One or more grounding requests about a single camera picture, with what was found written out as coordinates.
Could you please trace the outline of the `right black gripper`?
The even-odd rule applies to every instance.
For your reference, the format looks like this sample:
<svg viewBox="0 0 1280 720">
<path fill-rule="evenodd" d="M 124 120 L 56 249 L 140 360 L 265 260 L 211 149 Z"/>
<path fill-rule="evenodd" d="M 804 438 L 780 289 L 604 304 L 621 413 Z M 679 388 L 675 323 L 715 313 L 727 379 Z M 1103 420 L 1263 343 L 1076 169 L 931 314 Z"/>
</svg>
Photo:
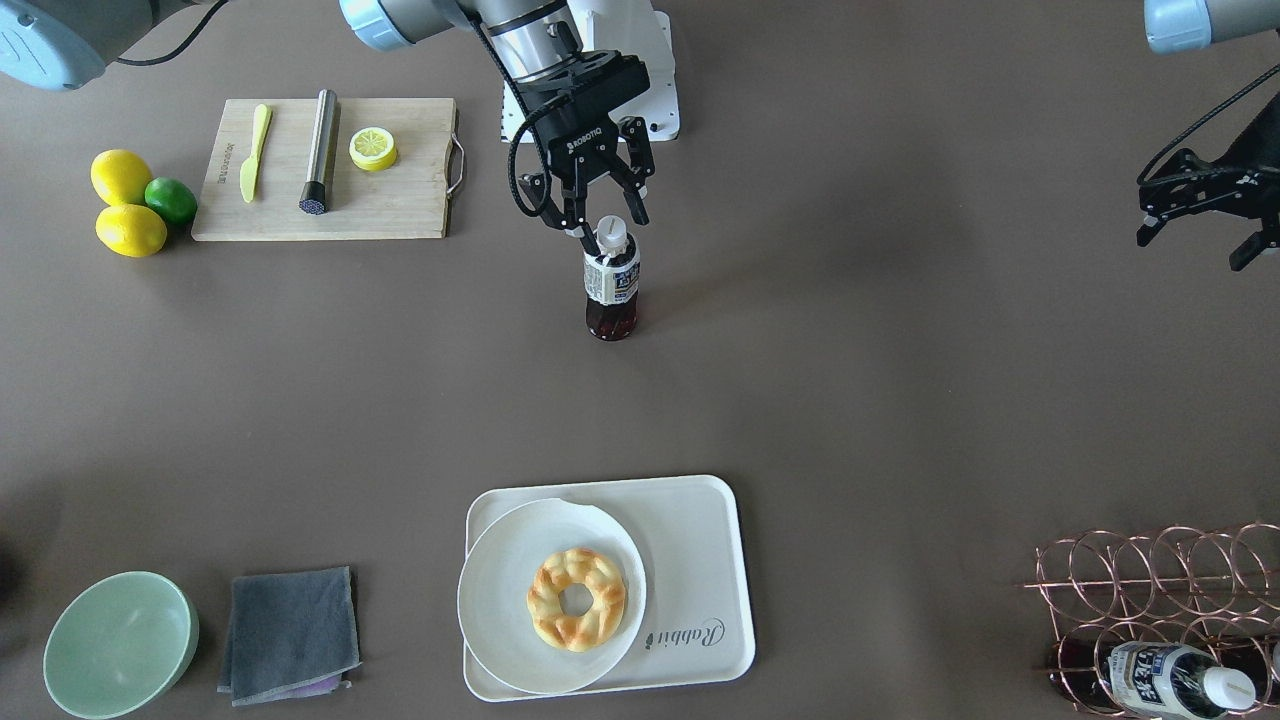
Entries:
<svg viewBox="0 0 1280 720">
<path fill-rule="evenodd" d="M 544 76 L 518 82 L 518 96 L 529 110 L 548 108 L 534 129 L 550 173 L 562 182 L 562 204 L 557 206 L 547 173 L 522 174 L 518 208 L 577 238 L 589 258 L 602 251 L 586 222 L 588 183 L 611 173 L 623 190 L 634 223 L 650 222 L 643 199 L 646 178 L 657 168 L 648 126 L 643 117 L 623 117 L 618 123 L 611 119 L 612 111 L 649 88 L 645 64 L 621 53 L 585 53 Z"/>
</svg>

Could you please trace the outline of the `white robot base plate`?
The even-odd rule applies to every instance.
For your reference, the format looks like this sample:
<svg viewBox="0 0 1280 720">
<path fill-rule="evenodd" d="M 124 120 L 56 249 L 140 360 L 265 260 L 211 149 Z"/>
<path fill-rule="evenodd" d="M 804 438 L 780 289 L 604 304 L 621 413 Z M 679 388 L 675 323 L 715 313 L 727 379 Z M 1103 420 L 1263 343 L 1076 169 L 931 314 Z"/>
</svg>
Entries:
<svg viewBox="0 0 1280 720">
<path fill-rule="evenodd" d="M 678 135 L 678 97 L 669 18 L 649 1 L 476 1 L 486 35 L 502 65 L 518 85 L 585 53 L 635 55 L 645 64 L 650 88 L 611 113 L 611 119 L 643 117 L 650 138 Z M 518 90 L 504 91 L 500 137 L 511 142 L 529 113 Z"/>
</svg>

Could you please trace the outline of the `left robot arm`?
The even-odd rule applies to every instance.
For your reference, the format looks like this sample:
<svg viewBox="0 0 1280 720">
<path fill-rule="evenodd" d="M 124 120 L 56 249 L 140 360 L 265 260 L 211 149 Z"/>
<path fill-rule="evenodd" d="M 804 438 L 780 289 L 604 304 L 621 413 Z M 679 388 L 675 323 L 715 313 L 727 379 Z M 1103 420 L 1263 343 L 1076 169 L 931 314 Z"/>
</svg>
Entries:
<svg viewBox="0 0 1280 720">
<path fill-rule="evenodd" d="M 1208 47 L 1212 44 L 1276 29 L 1276 1 L 1147 1 L 1146 37 L 1157 54 Z M 1135 233 L 1146 247 L 1171 220 L 1204 211 L 1220 211 L 1262 223 L 1229 256 L 1240 272 L 1256 258 L 1277 251 L 1279 245 L 1279 99 L 1271 101 L 1240 132 L 1222 156 L 1206 161 L 1178 145 L 1220 111 L 1276 76 L 1272 67 L 1224 102 L 1206 113 L 1164 149 L 1137 178 L 1139 205 L 1146 217 Z"/>
</svg>

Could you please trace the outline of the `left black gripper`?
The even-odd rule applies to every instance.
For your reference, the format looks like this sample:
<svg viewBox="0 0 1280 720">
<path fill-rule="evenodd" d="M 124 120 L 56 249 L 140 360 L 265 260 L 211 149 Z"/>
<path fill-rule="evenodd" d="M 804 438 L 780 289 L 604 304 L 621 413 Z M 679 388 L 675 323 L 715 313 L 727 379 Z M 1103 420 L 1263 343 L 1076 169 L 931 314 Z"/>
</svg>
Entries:
<svg viewBox="0 0 1280 720">
<path fill-rule="evenodd" d="M 1240 132 L 1226 152 L 1206 161 L 1190 149 L 1179 149 L 1140 183 L 1144 219 L 1135 233 L 1139 247 L 1179 217 L 1221 211 L 1262 225 L 1229 255 L 1233 272 L 1242 272 L 1265 252 L 1279 249 L 1277 169 L 1279 97 L 1275 96 Z"/>
</svg>

